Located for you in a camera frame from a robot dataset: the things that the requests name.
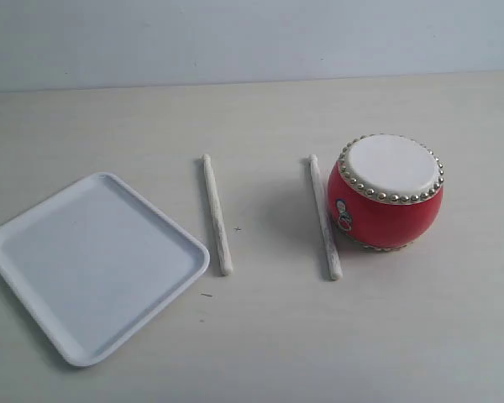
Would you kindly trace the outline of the red small drum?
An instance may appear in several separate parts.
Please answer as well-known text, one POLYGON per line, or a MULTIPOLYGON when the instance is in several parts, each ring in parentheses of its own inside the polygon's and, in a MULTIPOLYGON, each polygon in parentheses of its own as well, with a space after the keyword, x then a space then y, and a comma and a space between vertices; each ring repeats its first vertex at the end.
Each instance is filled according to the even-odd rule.
POLYGON ((327 182, 335 227, 361 245, 401 249, 435 221, 444 196, 444 166, 414 139, 378 133, 348 142, 327 182))

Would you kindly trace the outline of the white drumstick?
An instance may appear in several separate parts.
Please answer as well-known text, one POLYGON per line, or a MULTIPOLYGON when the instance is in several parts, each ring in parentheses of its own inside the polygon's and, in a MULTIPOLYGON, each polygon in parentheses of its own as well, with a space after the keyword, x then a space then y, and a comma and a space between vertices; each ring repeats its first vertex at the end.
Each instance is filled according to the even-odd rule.
POLYGON ((323 179, 318 166, 318 157, 315 154, 310 154, 308 161, 312 188, 317 205, 319 225, 323 235, 323 244, 328 263, 328 274, 332 281, 340 280, 343 277, 343 272, 334 242, 333 230, 328 217, 323 179))
POLYGON ((229 249, 228 237, 223 220, 223 211, 218 195, 218 187, 214 175, 212 160, 209 154, 202 156, 203 173, 206 183, 207 199, 213 223, 214 237, 217 245, 220 271, 223 276, 231 275, 234 271, 232 256, 229 249))

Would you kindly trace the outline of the white plastic tray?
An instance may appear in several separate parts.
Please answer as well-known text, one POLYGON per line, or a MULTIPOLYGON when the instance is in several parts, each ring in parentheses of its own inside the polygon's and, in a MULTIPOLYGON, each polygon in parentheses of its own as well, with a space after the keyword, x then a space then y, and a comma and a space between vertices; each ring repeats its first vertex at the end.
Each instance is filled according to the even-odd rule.
POLYGON ((0 226, 0 275, 75 367, 111 355, 209 260, 202 243, 107 172, 0 226))

